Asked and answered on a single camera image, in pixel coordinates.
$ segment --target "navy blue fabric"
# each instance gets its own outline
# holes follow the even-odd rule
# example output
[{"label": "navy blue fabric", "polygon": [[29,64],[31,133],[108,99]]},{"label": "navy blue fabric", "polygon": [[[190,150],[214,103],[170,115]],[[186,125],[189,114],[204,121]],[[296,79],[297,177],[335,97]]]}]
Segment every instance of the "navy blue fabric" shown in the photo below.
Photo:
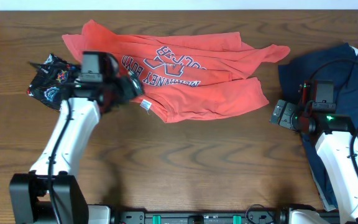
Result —
[{"label": "navy blue fabric", "polygon": [[[358,61],[352,47],[343,44],[331,49],[313,52],[292,60],[288,65],[279,65],[280,84],[283,90],[284,100],[298,104],[300,93],[299,85],[311,76],[311,74],[324,63],[334,59],[348,58]],[[334,81],[334,100],[337,101],[337,114],[347,114],[352,118],[355,127],[358,127],[358,65],[351,62],[338,62],[322,68],[314,79]],[[316,181],[319,183],[328,203],[337,207],[337,202],[329,181],[323,162],[316,153],[316,149],[309,142],[308,136],[302,136],[303,146],[306,151],[311,169]]]}]

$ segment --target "wooden tabletop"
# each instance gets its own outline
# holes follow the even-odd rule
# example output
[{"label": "wooden tabletop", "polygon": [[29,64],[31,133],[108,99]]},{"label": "wooden tabletop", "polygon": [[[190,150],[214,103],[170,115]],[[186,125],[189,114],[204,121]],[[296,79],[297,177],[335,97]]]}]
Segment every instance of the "wooden tabletop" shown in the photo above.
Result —
[{"label": "wooden tabletop", "polygon": [[[74,62],[63,34],[94,19],[118,34],[241,33],[262,48],[287,45],[280,63],[349,42],[358,47],[358,11],[0,12],[0,223],[12,223],[9,181],[46,146],[58,113],[26,95],[50,52]],[[156,210],[245,210],[260,203],[321,209],[299,137],[269,124],[281,89],[277,65],[254,73],[270,104],[215,121],[165,124],[133,103],[103,116],[81,160],[88,203]]]}]

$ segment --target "red shirt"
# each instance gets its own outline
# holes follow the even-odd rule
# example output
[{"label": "red shirt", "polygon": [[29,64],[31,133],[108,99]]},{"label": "red shirt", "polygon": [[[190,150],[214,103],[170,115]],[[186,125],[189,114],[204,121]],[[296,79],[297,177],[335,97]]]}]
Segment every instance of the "red shirt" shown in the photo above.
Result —
[{"label": "red shirt", "polygon": [[256,110],[269,102],[260,82],[248,78],[261,62],[277,62],[288,55],[286,46],[253,49],[240,33],[154,37],[117,35],[89,21],[80,35],[63,35],[74,58],[97,50],[112,53],[120,73],[135,72],[145,95],[136,102],[164,122],[220,119]]}]

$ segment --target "green tape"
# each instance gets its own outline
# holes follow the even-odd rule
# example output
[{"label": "green tape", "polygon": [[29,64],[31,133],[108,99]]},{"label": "green tape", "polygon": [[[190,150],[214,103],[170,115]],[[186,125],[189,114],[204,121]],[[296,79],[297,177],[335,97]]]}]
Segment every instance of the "green tape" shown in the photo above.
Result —
[{"label": "green tape", "polygon": [[153,216],[153,224],[161,224],[161,216],[154,215]]},{"label": "green tape", "polygon": [[241,224],[241,216],[233,215],[233,224]]}]

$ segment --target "white background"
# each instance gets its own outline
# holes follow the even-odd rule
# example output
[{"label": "white background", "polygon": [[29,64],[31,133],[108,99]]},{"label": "white background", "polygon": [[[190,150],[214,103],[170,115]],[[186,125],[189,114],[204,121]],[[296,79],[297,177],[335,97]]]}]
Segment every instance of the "white background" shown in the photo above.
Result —
[{"label": "white background", "polygon": [[358,9],[358,0],[0,0],[0,11],[224,9]]}]

